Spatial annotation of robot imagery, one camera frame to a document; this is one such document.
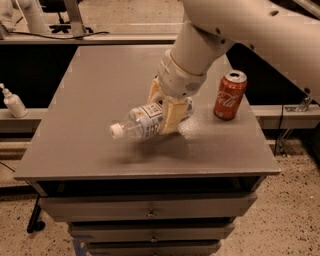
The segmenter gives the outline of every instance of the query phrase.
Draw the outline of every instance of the terrazzo floor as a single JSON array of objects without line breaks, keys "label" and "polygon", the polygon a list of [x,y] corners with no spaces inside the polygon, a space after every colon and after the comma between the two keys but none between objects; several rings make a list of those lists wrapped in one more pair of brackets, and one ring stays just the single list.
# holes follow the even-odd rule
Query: terrazzo floor
[{"label": "terrazzo floor", "polygon": [[[84,22],[95,31],[111,33],[176,33],[183,16],[179,0],[84,0],[80,9]],[[0,139],[0,161],[16,169],[28,145]],[[258,200],[236,219],[235,230],[222,241],[216,256],[320,255],[319,166],[300,137],[288,140],[287,153],[287,158],[277,156],[281,174],[268,177],[259,187]],[[0,165],[0,187],[14,185],[22,184]],[[45,229],[26,232],[34,203],[30,196],[0,195],[0,256],[75,255],[67,225],[53,222],[43,211]]]}]

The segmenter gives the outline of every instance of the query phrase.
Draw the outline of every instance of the red can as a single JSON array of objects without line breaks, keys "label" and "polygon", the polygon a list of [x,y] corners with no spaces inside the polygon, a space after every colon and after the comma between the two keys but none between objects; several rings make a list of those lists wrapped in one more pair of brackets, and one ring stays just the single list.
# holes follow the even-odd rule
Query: red can
[{"label": "red can", "polygon": [[213,113],[222,120],[235,118],[243,94],[247,88],[247,76],[239,70],[231,70],[221,79]]}]

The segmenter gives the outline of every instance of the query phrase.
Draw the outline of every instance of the bottle cap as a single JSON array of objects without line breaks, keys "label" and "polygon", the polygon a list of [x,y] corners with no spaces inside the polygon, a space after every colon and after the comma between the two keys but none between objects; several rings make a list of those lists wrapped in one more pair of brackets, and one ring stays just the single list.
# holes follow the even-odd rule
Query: bottle cap
[{"label": "bottle cap", "polygon": [[9,97],[12,95],[12,93],[8,89],[3,89],[2,93],[3,93],[4,97]]},{"label": "bottle cap", "polygon": [[112,138],[114,139],[120,139],[124,137],[122,127],[119,123],[116,123],[110,126],[110,133]]}]

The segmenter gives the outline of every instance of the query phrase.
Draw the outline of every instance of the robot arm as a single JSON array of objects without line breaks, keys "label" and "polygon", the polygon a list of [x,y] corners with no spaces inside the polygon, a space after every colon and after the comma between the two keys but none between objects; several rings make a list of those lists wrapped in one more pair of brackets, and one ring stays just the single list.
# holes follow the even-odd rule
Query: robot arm
[{"label": "robot arm", "polygon": [[13,30],[12,15],[13,9],[19,9],[26,19],[28,29],[31,33],[48,33],[42,7],[38,0],[1,0],[0,18],[8,31]]},{"label": "robot arm", "polygon": [[189,20],[159,65],[149,101],[196,94],[211,64],[238,42],[320,102],[320,21],[269,0],[183,3]]}]

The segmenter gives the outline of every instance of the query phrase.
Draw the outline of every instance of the gray table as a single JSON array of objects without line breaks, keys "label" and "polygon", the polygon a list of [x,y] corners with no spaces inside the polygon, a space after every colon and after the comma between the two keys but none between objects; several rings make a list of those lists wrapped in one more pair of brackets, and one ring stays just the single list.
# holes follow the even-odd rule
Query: gray table
[{"label": "gray table", "polygon": [[208,255],[252,205],[264,177],[279,173],[245,98],[234,120],[213,116],[220,79],[231,68],[225,56],[177,133],[111,138],[109,126],[146,103],[169,47],[79,47],[15,174],[96,255]]}]

